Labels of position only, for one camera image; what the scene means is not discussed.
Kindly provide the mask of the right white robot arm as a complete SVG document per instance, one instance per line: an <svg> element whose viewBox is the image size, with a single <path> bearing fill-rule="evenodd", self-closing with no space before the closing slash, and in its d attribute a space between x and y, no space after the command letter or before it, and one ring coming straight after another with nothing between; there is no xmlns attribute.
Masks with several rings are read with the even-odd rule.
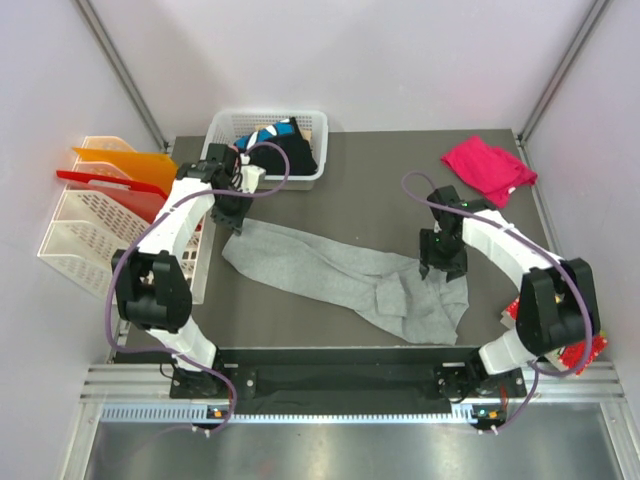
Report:
<svg viewBox="0 0 640 480"><path fill-rule="evenodd" d="M563 259L525 237L486 200L463 201L452 186L426 199L436 225L419 234L422 276L433 270L447 281L468 271L467 250L482 253L519 290L516 325L475 349L464 363L467 390L487 396L504 373L601 331L590 265Z"/></svg>

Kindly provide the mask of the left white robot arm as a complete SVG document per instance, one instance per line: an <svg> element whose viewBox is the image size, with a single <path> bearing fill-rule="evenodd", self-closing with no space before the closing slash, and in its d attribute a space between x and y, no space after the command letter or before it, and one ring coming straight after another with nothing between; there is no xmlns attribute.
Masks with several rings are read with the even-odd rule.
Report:
<svg viewBox="0 0 640 480"><path fill-rule="evenodd" d="M174 381L192 393L234 395L235 388L217 346L193 319L182 256L206 214L240 230L263 173L236 155L182 165L155 220L112 257L105 312L158 340L175 361Z"/></svg>

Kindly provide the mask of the grey t shirt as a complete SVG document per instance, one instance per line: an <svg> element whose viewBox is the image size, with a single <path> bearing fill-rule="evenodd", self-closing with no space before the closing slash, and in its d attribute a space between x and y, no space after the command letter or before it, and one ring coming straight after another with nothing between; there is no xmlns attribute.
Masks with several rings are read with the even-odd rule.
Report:
<svg viewBox="0 0 640 480"><path fill-rule="evenodd" d="M251 280L350 309L412 344L455 344L469 307L465 278L423 274L411 257L259 220L245 221L222 256Z"/></svg>

